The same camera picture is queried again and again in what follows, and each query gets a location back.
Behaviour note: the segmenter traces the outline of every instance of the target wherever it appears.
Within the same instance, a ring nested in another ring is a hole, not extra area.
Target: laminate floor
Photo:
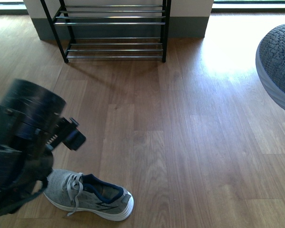
[[[212,14],[206,37],[170,38],[167,62],[71,60],[29,16],[0,16],[0,99],[14,78],[67,102],[87,137],[54,168],[93,173],[134,197],[128,219],[70,217],[42,195],[0,228],[284,228],[285,111],[255,68],[285,14]]]

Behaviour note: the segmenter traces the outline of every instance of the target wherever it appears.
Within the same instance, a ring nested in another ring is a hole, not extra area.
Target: metal shoe rack
[[[66,5],[64,0],[59,0],[60,8],[53,18],[45,0],[40,1],[65,63],[73,58],[143,58],[166,61],[171,0],[162,0],[161,5],[89,6]],[[66,50],[59,38],[58,26],[67,27],[70,41]],[[123,26],[125,33],[131,29],[140,31],[140,28],[150,28],[156,35],[76,38],[74,26],[85,26],[92,32],[99,26]]]

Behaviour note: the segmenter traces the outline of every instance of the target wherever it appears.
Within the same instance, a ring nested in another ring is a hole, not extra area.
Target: black object
[[[60,115],[65,101],[34,83],[16,79],[0,103],[0,216],[14,213],[47,186],[52,151],[61,142],[77,150],[86,138],[78,123]],[[37,181],[42,188],[32,194]]]
[[[60,8],[53,18],[45,0],[40,2],[65,63],[68,63],[71,58],[157,58],[166,62],[171,0],[162,0],[162,5],[93,6],[69,6],[64,0],[59,0]],[[66,51],[62,47],[57,32],[57,27],[65,26],[70,36]],[[76,38],[75,27],[78,26],[87,27],[87,31],[94,30],[93,34],[96,28],[107,28],[107,31],[112,32],[118,27],[125,35],[115,37],[114,32],[108,35],[108,32],[102,31],[103,34],[100,37],[80,39]],[[156,37],[153,34],[152,37],[146,35],[150,30],[158,33]],[[143,33],[144,37],[137,37],[138,31]]]

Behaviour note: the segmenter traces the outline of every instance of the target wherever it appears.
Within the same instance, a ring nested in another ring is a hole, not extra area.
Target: shoelace
[[[81,173],[81,172],[78,174],[71,174],[66,179],[66,182],[64,182],[64,184],[62,185],[62,190],[64,190],[66,188],[71,202],[73,203],[75,201],[75,204],[76,204],[74,210],[72,212],[68,213],[67,216],[70,216],[73,213],[75,213],[77,211],[78,206],[79,206],[78,196],[80,196],[80,194],[82,193],[82,191],[84,189],[82,182],[80,181],[80,178],[82,175],[83,175],[83,173]]]

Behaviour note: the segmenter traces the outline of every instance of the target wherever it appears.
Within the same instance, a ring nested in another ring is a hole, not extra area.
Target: sneaker
[[[134,200],[125,188],[68,170],[53,170],[48,176],[46,198],[56,207],[71,211],[90,211],[105,219],[121,221],[132,212]]]

